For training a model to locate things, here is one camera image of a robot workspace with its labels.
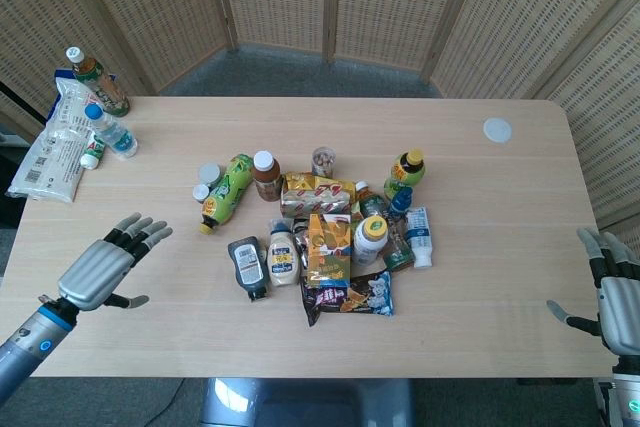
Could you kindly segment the green tube with white cap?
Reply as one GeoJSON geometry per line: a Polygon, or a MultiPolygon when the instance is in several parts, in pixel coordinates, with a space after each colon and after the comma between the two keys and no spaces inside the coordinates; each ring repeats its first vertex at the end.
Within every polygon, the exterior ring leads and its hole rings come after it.
{"type": "Polygon", "coordinates": [[[89,141],[80,157],[80,165],[86,170],[96,169],[105,152],[106,144],[96,135],[91,133],[89,141]]]}

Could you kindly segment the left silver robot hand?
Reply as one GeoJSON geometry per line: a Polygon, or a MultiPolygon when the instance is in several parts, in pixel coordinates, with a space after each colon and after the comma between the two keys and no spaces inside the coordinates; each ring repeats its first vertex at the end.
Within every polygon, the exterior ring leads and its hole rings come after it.
{"type": "Polygon", "coordinates": [[[92,243],[58,281],[58,292],[80,311],[100,306],[135,309],[147,295],[124,297],[115,292],[129,272],[157,244],[173,233],[165,221],[136,212],[92,243]]]}

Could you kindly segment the white bottle blue label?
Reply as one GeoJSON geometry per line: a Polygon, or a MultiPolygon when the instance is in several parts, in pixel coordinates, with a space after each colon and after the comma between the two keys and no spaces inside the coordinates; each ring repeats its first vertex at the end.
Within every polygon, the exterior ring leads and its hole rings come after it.
{"type": "Polygon", "coordinates": [[[414,255],[414,267],[430,268],[433,246],[428,213],[424,206],[413,207],[407,211],[405,240],[414,255]]]}

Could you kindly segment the green bottle yellow black cap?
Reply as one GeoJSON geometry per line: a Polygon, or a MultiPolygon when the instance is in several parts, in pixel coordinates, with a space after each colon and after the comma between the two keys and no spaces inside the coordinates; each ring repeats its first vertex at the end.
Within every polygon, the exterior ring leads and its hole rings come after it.
{"type": "Polygon", "coordinates": [[[424,154],[420,149],[412,149],[399,155],[384,183],[384,193],[388,200],[404,187],[415,187],[424,177],[426,167],[424,154]]]}

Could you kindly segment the brown tea bottle white cap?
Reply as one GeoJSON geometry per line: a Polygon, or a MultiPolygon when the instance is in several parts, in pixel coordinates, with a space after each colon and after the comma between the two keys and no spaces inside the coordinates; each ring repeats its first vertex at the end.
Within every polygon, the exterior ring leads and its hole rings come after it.
{"type": "Polygon", "coordinates": [[[75,79],[95,94],[107,113],[115,117],[129,113],[127,96],[97,59],[85,55],[76,46],[67,48],[65,55],[72,64],[75,79]]]}

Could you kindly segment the small jar white lid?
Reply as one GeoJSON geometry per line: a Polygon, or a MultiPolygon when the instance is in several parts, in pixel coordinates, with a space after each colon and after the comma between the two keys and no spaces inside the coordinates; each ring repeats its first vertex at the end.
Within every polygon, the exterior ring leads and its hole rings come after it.
{"type": "Polygon", "coordinates": [[[208,187],[214,186],[221,177],[221,169],[215,162],[208,162],[200,166],[198,179],[200,184],[208,187]]]}

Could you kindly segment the gold snack bag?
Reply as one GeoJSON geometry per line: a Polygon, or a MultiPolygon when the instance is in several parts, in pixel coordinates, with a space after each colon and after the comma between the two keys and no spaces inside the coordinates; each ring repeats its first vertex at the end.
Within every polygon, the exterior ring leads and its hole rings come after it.
{"type": "Polygon", "coordinates": [[[285,218],[311,214],[346,214],[356,200],[353,181],[287,172],[281,190],[280,211],[285,218]]]}

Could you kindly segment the clear cup of nuts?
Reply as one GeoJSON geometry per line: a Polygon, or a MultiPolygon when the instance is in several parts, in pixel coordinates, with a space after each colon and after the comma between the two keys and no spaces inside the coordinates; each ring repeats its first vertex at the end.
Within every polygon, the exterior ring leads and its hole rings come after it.
{"type": "Polygon", "coordinates": [[[333,177],[336,153],[329,147],[318,147],[312,153],[312,174],[324,178],[333,177]]]}

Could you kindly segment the dark squeeze sauce bottle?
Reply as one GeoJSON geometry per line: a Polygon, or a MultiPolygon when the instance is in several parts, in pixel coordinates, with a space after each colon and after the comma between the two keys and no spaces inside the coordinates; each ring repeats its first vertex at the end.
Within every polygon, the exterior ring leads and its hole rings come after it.
{"type": "Polygon", "coordinates": [[[238,285],[247,293],[251,302],[267,296],[269,274],[260,254],[260,243],[255,236],[231,242],[228,254],[234,264],[238,285]]]}

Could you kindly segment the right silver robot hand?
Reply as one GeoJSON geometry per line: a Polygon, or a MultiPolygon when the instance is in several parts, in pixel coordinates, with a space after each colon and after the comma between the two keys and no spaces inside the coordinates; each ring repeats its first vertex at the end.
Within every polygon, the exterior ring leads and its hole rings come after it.
{"type": "Polygon", "coordinates": [[[553,300],[547,308],[565,325],[599,337],[611,353],[640,357],[640,257],[612,233],[580,228],[577,236],[588,257],[598,318],[571,315],[553,300]]]}

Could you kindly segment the white round lid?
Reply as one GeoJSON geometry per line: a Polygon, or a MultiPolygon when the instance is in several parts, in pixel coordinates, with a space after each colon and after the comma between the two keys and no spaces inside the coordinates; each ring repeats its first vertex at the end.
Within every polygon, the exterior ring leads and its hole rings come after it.
{"type": "Polygon", "coordinates": [[[506,119],[491,117],[484,121],[483,133],[488,140],[504,144],[512,138],[513,129],[506,119]]]}

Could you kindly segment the black furniture piece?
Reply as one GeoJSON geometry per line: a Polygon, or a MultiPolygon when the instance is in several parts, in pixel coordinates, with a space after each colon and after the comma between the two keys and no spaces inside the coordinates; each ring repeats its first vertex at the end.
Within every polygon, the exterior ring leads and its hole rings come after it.
{"type": "Polygon", "coordinates": [[[17,229],[26,199],[11,197],[9,187],[27,152],[27,148],[0,144],[0,229],[17,229]]]}

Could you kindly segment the cream mayonnaise squeeze bottle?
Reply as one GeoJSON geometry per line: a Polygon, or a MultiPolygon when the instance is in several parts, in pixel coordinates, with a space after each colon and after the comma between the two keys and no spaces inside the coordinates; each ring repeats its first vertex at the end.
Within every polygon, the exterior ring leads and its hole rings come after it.
{"type": "Polygon", "coordinates": [[[295,285],[300,278],[300,257],[293,235],[293,220],[272,219],[269,223],[270,244],[267,267],[275,287],[295,285]]]}

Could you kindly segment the orange snack bag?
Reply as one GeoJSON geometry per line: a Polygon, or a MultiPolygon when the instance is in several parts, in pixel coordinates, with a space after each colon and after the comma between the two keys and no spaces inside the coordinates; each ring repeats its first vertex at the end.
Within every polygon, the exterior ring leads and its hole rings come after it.
{"type": "Polygon", "coordinates": [[[312,214],[308,229],[307,283],[312,288],[347,288],[351,265],[348,214],[312,214]]]}

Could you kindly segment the small silver snack packet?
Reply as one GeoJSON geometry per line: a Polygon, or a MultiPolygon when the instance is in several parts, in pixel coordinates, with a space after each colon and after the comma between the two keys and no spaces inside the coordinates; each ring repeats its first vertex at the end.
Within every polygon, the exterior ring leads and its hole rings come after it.
{"type": "Polygon", "coordinates": [[[292,228],[295,247],[298,252],[301,268],[308,268],[308,243],[309,243],[309,220],[297,218],[293,221],[292,228]]]}

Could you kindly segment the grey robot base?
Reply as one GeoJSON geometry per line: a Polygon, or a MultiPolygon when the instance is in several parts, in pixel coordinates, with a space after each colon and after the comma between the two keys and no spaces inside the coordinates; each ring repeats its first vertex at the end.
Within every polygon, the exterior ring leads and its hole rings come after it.
{"type": "Polygon", "coordinates": [[[407,379],[209,378],[199,427],[415,427],[407,379]]]}

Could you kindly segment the white bottle yellow lid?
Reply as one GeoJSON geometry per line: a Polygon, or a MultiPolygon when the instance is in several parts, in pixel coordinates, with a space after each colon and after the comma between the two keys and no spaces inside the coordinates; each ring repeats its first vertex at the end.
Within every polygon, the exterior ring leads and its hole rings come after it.
{"type": "Polygon", "coordinates": [[[373,263],[388,241],[388,225],[380,215],[365,218],[356,228],[352,260],[357,266],[373,263]]]}

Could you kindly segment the dark chips bag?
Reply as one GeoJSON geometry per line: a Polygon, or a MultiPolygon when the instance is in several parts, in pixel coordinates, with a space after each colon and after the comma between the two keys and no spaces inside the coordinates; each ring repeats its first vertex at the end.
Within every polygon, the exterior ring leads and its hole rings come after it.
{"type": "Polygon", "coordinates": [[[347,287],[309,287],[301,283],[302,304],[313,327],[322,313],[392,316],[392,277],[387,271],[354,277],[347,287]]]}

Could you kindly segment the white rice bag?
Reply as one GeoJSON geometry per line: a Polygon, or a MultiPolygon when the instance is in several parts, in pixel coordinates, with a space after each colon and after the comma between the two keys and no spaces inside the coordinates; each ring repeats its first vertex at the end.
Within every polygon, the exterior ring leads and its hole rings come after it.
{"type": "Polygon", "coordinates": [[[74,200],[84,172],[80,157],[93,132],[84,109],[101,102],[69,70],[58,70],[55,84],[57,100],[7,191],[11,197],[64,203],[74,200]]]}

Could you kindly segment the clear water bottle blue cap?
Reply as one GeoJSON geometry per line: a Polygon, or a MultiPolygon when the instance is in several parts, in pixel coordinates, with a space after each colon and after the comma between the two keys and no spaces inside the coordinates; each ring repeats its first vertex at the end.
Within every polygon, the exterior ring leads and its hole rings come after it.
{"type": "Polygon", "coordinates": [[[90,103],[84,109],[96,134],[118,157],[133,157],[138,148],[137,139],[130,129],[98,104],[90,103]]]}

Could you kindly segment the green yellow drink bottle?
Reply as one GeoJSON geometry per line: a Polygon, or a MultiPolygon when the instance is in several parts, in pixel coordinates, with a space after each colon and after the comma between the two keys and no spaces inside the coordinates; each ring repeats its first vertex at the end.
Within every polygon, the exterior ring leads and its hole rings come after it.
{"type": "Polygon", "coordinates": [[[253,159],[246,154],[231,159],[225,174],[203,202],[201,233],[210,235],[230,220],[253,179],[252,168],[253,159]]]}

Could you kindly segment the brown jar white lid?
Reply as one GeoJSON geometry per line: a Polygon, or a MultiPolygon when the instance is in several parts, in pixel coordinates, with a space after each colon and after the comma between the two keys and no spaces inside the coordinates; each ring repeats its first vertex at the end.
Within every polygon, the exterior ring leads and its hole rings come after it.
{"type": "Polygon", "coordinates": [[[258,195],[263,200],[280,200],[283,177],[280,164],[269,151],[261,150],[254,155],[252,176],[258,195]]]}

